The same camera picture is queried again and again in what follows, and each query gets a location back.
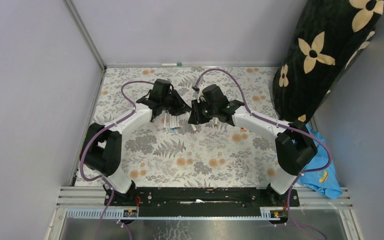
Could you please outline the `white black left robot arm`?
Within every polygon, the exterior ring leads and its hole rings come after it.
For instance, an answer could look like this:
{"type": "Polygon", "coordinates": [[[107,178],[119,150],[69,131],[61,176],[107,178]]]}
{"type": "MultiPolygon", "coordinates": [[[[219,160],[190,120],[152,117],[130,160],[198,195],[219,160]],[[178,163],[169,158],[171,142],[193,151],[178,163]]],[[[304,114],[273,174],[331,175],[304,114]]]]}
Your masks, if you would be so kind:
{"type": "Polygon", "coordinates": [[[135,192],[131,189],[133,180],[122,168],[123,140],[163,113],[177,117],[192,110],[171,82],[163,79],[152,83],[147,95],[129,102],[132,110],[124,113],[120,119],[107,125],[93,123],[88,127],[79,155],[81,177],[87,182],[95,180],[94,177],[86,177],[84,166],[96,171],[98,178],[117,191],[115,197],[124,206],[134,202],[135,192]]]}

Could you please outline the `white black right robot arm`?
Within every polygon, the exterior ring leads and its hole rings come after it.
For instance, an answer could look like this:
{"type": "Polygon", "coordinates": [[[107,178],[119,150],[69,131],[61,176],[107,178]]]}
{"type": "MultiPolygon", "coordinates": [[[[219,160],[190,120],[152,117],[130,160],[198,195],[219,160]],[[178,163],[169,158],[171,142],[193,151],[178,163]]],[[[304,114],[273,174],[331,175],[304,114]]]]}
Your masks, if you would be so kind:
{"type": "Polygon", "coordinates": [[[215,119],[246,129],[275,146],[280,170],[271,180],[271,189],[267,191],[266,198],[273,206],[281,205],[287,199],[286,192],[290,186],[318,152],[306,125],[300,121],[289,123],[254,112],[242,101],[228,100],[221,88],[212,84],[192,100],[188,123],[201,125],[215,119]]]}

